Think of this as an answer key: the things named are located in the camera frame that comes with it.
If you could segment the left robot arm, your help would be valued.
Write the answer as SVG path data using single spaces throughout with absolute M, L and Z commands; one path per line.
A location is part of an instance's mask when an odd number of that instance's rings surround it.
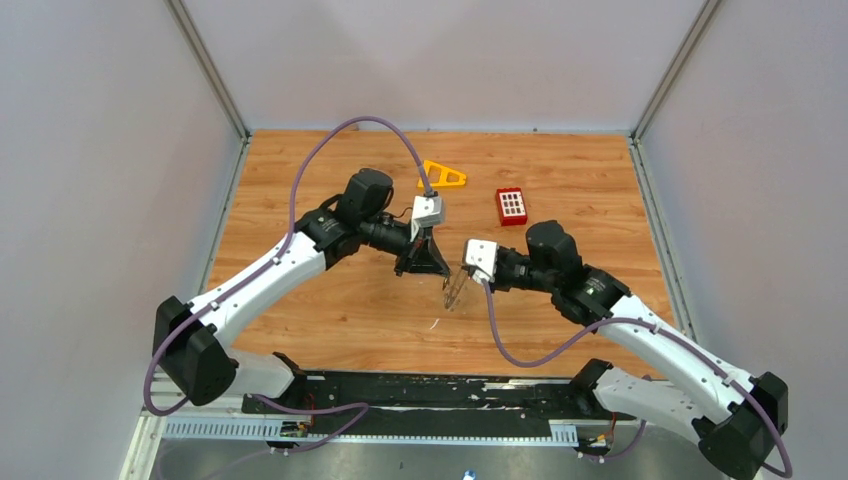
M 232 344 L 283 296 L 363 246 L 393 256 L 398 276 L 449 277 L 433 232 L 446 217 L 442 196 L 415 197 L 409 220 L 401 221 L 386 210 L 393 194 L 387 174 L 363 168 L 343 193 L 303 214 L 274 247 L 223 284 L 188 302 L 175 296 L 162 301 L 154 324 L 154 367 L 195 406 L 225 394 L 259 394 L 283 413 L 298 411 L 307 389 L 295 379 L 293 366 L 277 354 L 251 354 Z

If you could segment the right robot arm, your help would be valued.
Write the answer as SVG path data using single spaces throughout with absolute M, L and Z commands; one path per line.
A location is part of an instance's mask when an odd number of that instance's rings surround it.
M 575 239 L 555 220 L 532 225 L 527 250 L 472 241 L 465 255 L 482 285 L 496 348 L 519 368 L 542 366 L 579 340 L 598 334 L 636 354 L 667 380 L 637 378 L 594 359 L 575 376 L 571 403 L 584 417 L 603 410 L 638 417 L 695 444 L 703 457 L 732 479 L 766 470 L 794 475 L 782 439 L 788 427 L 788 386 L 772 372 L 755 376 L 672 327 L 622 281 L 583 261 Z M 494 294 L 513 289 L 545 293 L 554 309 L 580 331 L 537 360 L 520 360 L 505 347 Z

